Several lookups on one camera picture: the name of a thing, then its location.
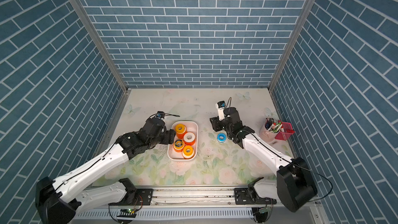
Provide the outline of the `blue tape roll small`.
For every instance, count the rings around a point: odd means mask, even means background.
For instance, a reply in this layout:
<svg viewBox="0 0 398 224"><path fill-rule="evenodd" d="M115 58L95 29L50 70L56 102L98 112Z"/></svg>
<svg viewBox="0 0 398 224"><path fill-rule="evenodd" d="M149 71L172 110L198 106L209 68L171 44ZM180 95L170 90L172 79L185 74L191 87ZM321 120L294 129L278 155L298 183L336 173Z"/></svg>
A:
<svg viewBox="0 0 398 224"><path fill-rule="evenodd" d="M226 141L226 139L227 139L227 136L224 133L219 133L217 135L217 141L219 143L224 143Z"/></svg>

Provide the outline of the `yellow tape roll small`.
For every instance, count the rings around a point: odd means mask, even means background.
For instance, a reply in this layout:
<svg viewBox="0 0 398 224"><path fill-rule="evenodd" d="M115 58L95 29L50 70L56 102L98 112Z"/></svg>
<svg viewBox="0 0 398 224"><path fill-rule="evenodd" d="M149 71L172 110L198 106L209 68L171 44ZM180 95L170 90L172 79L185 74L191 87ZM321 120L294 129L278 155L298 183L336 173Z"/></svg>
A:
<svg viewBox="0 0 398 224"><path fill-rule="evenodd" d="M183 140L185 134L187 133L186 126L182 123L179 123L179 124L175 125L174 130L176 132L177 138Z"/></svg>

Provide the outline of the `yellow black tape roll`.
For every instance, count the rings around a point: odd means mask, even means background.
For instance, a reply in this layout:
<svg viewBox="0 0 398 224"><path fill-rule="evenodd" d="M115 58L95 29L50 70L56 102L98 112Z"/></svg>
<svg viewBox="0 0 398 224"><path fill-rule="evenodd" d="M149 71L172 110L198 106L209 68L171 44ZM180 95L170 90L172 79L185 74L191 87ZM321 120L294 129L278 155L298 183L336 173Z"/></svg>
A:
<svg viewBox="0 0 398 224"><path fill-rule="evenodd" d="M185 143L184 143L184 141L181 140L181 139L177 139L177 140L175 140L174 143L173 143L173 149L174 149L176 152L182 152L183 149L184 149L184 147L185 147Z"/></svg>

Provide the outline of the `white storage box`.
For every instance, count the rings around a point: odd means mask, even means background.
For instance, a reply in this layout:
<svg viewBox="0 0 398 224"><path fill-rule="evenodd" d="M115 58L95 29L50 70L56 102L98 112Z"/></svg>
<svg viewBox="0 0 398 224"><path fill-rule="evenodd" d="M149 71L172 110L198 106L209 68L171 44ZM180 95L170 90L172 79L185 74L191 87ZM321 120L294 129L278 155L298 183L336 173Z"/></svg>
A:
<svg viewBox="0 0 398 224"><path fill-rule="evenodd" d="M168 147L168 157L173 161L193 160L198 152L198 124L193 121L177 121L173 124L172 130L176 135Z"/></svg>

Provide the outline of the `yellow orange tape roll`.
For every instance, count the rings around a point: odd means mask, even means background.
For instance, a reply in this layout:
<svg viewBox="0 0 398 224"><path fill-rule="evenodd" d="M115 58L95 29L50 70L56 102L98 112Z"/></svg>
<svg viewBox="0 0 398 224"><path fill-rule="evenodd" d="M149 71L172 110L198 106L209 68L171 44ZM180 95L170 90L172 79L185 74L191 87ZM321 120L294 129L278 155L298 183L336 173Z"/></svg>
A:
<svg viewBox="0 0 398 224"><path fill-rule="evenodd" d="M192 159L195 155L195 151L192 146L186 145L182 151L182 156L184 159Z"/></svg>

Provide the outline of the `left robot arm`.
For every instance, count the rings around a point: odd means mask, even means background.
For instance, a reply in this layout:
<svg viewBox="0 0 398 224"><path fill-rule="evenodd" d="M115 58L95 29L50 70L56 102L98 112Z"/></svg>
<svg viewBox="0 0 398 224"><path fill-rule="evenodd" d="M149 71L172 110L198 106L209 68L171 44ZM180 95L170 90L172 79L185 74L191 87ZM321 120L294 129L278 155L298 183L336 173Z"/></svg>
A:
<svg viewBox="0 0 398 224"><path fill-rule="evenodd" d="M137 203L137 188L128 178L108 186L88 187L157 144L173 144L175 136L175 130L168 130L161 117L151 117L139 131L119 136L110 148L80 167L55 179L44 177L36 184L35 196L42 223L68 224L77 214L98 206Z"/></svg>

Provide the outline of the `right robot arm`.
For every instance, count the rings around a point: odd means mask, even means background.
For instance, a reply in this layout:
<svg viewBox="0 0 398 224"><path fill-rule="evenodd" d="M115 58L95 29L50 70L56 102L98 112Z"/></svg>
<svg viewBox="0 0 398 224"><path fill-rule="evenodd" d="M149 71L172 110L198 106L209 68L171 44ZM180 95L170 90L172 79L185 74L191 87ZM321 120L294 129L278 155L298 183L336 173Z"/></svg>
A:
<svg viewBox="0 0 398 224"><path fill-rule="evenodd" d="M289 211L296 212L318 193L311 171L302 158L291 158L263 141L253 129L243 125L235 107L217 104L218 116L210 118L214 131L225 131L227 139L255 155L276 176L272 182L259 177L248 185L251 202L263 204L266 199L281 202Z"/></svg>

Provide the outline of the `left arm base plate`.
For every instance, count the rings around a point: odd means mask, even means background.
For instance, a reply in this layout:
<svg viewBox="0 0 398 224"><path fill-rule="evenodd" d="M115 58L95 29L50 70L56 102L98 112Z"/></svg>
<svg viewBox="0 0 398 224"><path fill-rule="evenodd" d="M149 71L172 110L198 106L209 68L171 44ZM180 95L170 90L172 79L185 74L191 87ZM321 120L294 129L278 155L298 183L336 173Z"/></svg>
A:
<svg viewBox="0 0 398 224"><path fill-rule="evenodd" d="M151 188L139 188L135 191L128 191L124 198L116 203L110 203L111 206L148 206L151 203L153 196L153 189Z"/></svg>

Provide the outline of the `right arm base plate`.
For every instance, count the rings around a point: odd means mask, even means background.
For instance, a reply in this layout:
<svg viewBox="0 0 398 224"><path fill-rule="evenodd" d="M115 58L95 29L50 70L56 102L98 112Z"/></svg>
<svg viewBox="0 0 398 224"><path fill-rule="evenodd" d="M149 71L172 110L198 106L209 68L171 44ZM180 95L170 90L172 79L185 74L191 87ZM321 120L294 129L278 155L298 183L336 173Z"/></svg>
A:
<svg viewBox="0 0 398 224"><path fill-rule="evenodd" d="M276 199L259 197L250 188L234 188L234 199L236 205L272 205L277 203Z"/></svg>

